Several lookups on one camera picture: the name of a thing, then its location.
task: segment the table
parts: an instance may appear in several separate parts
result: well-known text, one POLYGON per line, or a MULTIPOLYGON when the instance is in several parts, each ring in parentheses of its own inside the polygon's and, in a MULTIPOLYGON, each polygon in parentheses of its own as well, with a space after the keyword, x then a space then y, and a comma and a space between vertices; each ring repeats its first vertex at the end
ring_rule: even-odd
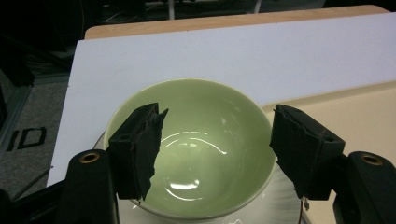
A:
POLYGON ((48 185, 93 147, 127 97, 159 81, 212 79, 266 105, 396 79, 395 14, 386 12, 342 7, 91 28, 78 43, 48 185))

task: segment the white plate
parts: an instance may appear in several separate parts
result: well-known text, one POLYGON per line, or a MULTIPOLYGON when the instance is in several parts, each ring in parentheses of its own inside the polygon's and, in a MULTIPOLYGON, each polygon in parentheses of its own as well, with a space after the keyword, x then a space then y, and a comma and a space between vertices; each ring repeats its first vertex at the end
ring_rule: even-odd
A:
MULTIPOLYGON (((94 148, 103 149, 103 136, 94 148)), ((298 224, 301 211, 301 201, 297 198, 292 182, 276 165, 269 185, 259 197, 227 217, 206 221, 205 224, 298 224)), ((125 200, 119 200, 119 214, 121 224, 182 223, 164 220, 125 200)))

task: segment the white table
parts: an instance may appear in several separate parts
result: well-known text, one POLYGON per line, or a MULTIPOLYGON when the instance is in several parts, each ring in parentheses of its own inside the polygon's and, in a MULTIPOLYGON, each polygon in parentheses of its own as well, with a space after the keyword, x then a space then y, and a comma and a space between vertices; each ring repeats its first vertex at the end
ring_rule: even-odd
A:
POLYGON ((395 80, 395 24, 387 13, 80 41, 48 185, 124 100, 164 80, 215 80, 259 105, 395 80))

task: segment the floor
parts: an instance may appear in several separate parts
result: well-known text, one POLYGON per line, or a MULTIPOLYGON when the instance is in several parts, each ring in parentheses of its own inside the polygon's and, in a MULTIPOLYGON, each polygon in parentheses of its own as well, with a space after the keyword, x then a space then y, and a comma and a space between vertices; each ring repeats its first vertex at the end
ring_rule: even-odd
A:
MULTIPOLYGON (((248 0, 221 1, 221 4, 196 1, 196 4, 193 1, 176 4, 176 19, 249 13, 255 4, 248 0)), ((321 8, 323 4, 324 0, 262 0, 260 13, 321 8)), ((147 20, 167 20, 167 5, 150 3, 147 15, 147 20)), ((107 12, 102 23, 125 19, 128 19, 125 14, 107 12)), ((73 46, 67 53, 73 54, 73 46)), ((60 73, 37 59, 27 62, 36 76, 32 86, 17 88, 0 70, 9 114, 0 130, 0 189, 5 189, 13 200, 46 187, 69 77, 68 73, 60 73)))

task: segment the green bowl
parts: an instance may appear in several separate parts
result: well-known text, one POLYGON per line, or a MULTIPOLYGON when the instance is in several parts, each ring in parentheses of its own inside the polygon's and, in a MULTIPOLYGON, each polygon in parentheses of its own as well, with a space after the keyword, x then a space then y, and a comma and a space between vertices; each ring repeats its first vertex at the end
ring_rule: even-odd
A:
POLYGON ((201 79, 165 81, 124 102, 106 128, 109 137, 139 106, 169 108, 143 209, 161 217, 203 220, 242 208, 267 186, 275 166, 271 126, 246 95, 201 79))

